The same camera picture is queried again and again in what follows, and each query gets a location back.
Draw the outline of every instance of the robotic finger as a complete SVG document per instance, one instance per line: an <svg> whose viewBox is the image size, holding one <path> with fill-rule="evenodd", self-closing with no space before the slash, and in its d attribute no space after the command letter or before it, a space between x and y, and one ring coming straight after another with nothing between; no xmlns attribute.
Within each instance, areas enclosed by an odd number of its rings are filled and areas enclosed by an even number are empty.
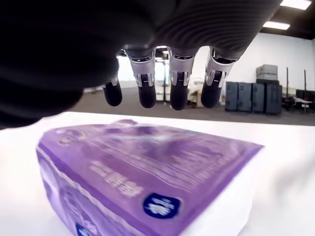
<svg viewBox="0 0 315 236"><path fill-rule="evenodd" d="M218 104L224 80L237 60L237 58L221 56L216 52L215 48L210 47L201 94L203 106L214 108Z"/></svg>
<svg viewBox="0 0 315 236"><path fill-rule="evenodd" d="M168 51L171 78L170 104L174 110L180 111L187 104L188 83L198 48L180 50L168 47Z"/></svg>
<svg viewBox="0 0 315 236"><path fill-rule="evenodd" d="M139 100L143 107L152 108L157 100L155 87L156 48L126 50L133 75L137 81Z"/></svg>
<svg viewBox="0 0 315 236"><path fill-rule="evenodd" d="M118 74L106 84L102 85L105 99L112 107L117 107L123 100L122 90L120 88Z"/></svg>

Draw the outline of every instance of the white tabletop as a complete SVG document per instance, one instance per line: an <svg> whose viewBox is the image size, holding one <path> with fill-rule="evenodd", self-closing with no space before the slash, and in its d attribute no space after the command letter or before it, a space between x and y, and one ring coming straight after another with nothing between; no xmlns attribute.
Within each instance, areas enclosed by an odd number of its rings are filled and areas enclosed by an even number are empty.
<svg viewBox="0 0 315 236"><path fill-rule="evenodd" d="M298 98L298 97L294 97L294 100L296 102L301 102L301 103L306 103L306 104L313 103L311 101L306 101L306 100L303 100L302 98Z"/></svg>
<svg viewBox="0 0 315 236"><path fill-rule="evenodd" d="M45 196L35 154L44 131L130 118L265 145L266 160L240 236L314 236L315 127L64 113L0 131L0 228L8 236L70 236Z"/></svg>

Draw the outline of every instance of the white wall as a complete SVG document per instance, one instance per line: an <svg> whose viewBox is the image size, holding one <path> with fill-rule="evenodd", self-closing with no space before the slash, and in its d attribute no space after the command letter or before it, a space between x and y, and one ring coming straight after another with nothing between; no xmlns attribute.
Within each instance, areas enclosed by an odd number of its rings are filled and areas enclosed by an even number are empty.
<svg viewBox="0 0 315 236"><path fill-rule="evenodd" d="M195 58L192 75L204 78L209 48L202 47ZM234 64L227 81L256 81L256 68L263 64L278 66L280 84L286 86L286 67L289 68L289 86L304 89L304 69L307 89L315 90L315 41L259 33L245 53Z"/></svg>
<svg viewBox="0 0 315 236"><path fill-rule="evenodd" d="M137 87L136 79L133 76L133 71L129 59L127 57L118 57L118 62L119 62L118 78L121 88L124 89ZM155 73L156 84L163 85L165 70L162 62L156 62Z"/></svg>
<svg viewBox="0 0 315 236"><path fill-rule="evenodd" d="M315 77L315 39L312 40L312 51L313 51L313 69Z"/></svg>

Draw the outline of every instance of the black pole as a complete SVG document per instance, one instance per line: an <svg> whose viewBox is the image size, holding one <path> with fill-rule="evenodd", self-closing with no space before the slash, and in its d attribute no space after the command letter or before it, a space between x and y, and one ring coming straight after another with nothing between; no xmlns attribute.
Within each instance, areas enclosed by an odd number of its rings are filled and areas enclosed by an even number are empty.
<svg viewBox="0 0 315 236"><path fill-rule="evenodd" d="M286 68L286 98L289 98L289 69Z"/></svg>
<svg viewBox="0 0 315 236"><path fill-rule="evenodd" d="M165 68L165 61L163 61L164 65L164 80L163 80L163 102L166 102L166 94L165 94L165 86L166 86L166 68Z"/></svg>
<svg viewBox="0 0 315 236"><path fill-rule="evenodd" d="M304 70L304 90L306 91L306 70Z"/></svg>

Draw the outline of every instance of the black ceiling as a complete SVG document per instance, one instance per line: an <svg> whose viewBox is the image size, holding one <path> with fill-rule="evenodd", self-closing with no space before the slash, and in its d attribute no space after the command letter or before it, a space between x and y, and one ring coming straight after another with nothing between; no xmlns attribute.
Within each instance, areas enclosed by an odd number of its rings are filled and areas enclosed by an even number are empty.
<svg viewBox="0 0 315 236"><path fill-rule="evenodd" d="M280 6L270 21L290 24L287 30L263 28L262 33L287 35L303 39L315 38L315 2L306 10Z"/></svg>

